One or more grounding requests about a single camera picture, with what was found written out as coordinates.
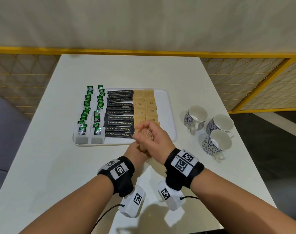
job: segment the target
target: cup handle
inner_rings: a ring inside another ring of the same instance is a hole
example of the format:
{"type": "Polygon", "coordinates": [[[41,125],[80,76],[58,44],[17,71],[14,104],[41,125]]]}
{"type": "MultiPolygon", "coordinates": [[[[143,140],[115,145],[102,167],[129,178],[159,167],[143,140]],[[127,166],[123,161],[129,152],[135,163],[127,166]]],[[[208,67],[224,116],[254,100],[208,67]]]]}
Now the cup handle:
{"type": "Polygon", "coordinates": [[[196,130],[198,130],[198,127],[199,127],[199,123],[195,123],[195,124],[194,124],[194,127],[192,127],[192,128],[190,129],[190,132],[191,132],[192,134],[195,134],[195,133],[196,133],[196,130]]]}
{"type": "Polygon", "coordinates": [[[215,154],[214,157],[215,157],[216,159],[219,159],[219,160],[224,160],[224,158],[225,158],[223,152],[220,152],[220,153],[218,153],[218,154],[215,154]]]}
{"type": "Polygon", "coordinates": [[[235,137],[235,135],[234,135],[233,133],[231,133],[230,131],[228,131],[227,134],[228,134],[231,138],[235,137]]]}

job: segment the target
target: black packet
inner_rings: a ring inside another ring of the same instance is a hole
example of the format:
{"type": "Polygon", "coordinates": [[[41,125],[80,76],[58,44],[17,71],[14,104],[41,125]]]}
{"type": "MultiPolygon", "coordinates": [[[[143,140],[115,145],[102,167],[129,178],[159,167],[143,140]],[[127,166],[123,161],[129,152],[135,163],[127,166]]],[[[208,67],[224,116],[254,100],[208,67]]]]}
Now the black packet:
{"type": "Polygon", "coordinates": [[[108,103],[107,106],[134,107],[134,104],[108,103]]]}
{"type": "Polygon", "coordinates": [[[106,126],[106,131],[134,133],[135,128],[131,126],[106,126]]]}
{"type": "Polygon", "coordinates": [[[133,110],[133,107],[120,107],[120,106],[109,106],[106,110],[112,111],[112,110],[133,110]]]}
{"type": "Polygon", "coordinates": [[[106,131],[105,137],[119,137],[132,139],[134,133],[106,131]]]}
{"type": "Polygon", "coordinates": [[[134,126],[133,121],[105,121],[104,126],[134,126]]]}
{"type": "Polygon", "coordinates": [[[108,115],[134,115],[133,110],[114,110],[114,111],[106,111],[106,116],[108,115]]]}
{"type": "Polygon", "coordinates": [[[133,98],[126,97],[126,98],[112,98],[112,99],[107,99],[107,103],[123,102],[123,101],[133,101],[133,98]]]}
{"type": "Polygon", "coordinates": [[[115,90],[115,91],[108,91],[107,94],[134,94],[134,90],[115,90]]]}
{"type": "Polygon", "coordinates": [[[107,99],[113,99],[113,98],[125,98],[125,97],[130,97],[130,98],[132,98],[133,95],[132,95],[132,94],[111,94],[111,95],[108,95],[107,99]]]}
{"type": "Polygon", "coordinates": [[[105,116],[105,121],[113,120],[113,121],[134,121],[133,116],[105,116]]]}

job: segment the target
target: white table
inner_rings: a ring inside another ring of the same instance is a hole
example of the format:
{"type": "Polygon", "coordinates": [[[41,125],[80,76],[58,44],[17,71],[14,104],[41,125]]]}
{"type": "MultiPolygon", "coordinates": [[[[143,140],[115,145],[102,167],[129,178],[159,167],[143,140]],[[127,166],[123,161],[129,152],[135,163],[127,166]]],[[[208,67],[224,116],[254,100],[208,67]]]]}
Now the white table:
{"type": "MultiPolygon", "coordinates": [[[[193,136],[183,125],[184,114],[192,105],[203,106],[209,118],[227,114],[199,58],[63,55],[0,191],[0,233],[18,233],[127,149],[83,148],[72,141],[77,105],[82,103],[81,89],[98,84],[166,89],[178,131],[176,147],[187,149],[207,168],[275,206],[236,129],[232,130],[235,137],[226,159],[217,163],[199,144],[205,131],[193,136]]],[[[98,224],[97,233],[192,233],[221,228],[198,200],[187,199],[182,208],[169,211],[157,192],[165,169],[152,159],[135,174],[135,181],[136,176],[137,184],[146,191],[140,216],[131,219],[113,210],[98,224]]],[[[183,193],[193,195],[186,188],[183,193]]],[[[115,195],[107,208],[120,200],[115,195]]]]}

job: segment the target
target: white wall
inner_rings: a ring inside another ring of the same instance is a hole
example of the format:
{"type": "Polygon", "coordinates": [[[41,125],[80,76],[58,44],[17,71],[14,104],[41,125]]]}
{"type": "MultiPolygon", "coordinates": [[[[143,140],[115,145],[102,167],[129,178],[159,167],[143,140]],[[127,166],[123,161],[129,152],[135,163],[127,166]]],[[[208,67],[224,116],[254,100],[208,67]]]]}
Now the white wall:
{"type": "Polygon", "coordinates": [[[0,0],[0,46],[296,52],[296,0],[0,0]]]}

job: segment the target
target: white tray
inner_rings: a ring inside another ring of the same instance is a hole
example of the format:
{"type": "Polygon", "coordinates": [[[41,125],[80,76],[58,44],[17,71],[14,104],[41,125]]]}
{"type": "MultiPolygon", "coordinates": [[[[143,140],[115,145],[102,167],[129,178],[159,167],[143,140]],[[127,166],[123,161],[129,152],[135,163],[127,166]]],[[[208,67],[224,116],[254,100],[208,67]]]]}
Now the white tray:
{"type": "MultiPolygon", "coordinates": [[[[108,91],[111,90],[154,90],[155,103],[157,105],[157,114],[158,121],[160,122],[160,126],[164,129],[170,136],[172,141],[177,140],[177,129],[174,122],[173,111],[171,107],[171,102],[169,99],[169,94],[165,89],[152,89],[152,88],[105,88],[105,105],[103,109],[103,113],[106,112],[107,107],[107,95],[108,91]]],[[[132,103],[132,101],[125,101],[122,103],[132,103]]],[[[102,127],[102,133],[105,133],[105,127],[102,127]]],[[[134,142],[134,139],[129,138],[115,138],[115,137],[105,137],[104,143],[102,144],[76,144],[80,147],[88,147],[88,146],[107,146],[107,145],[126,145],[134,142]]]]}

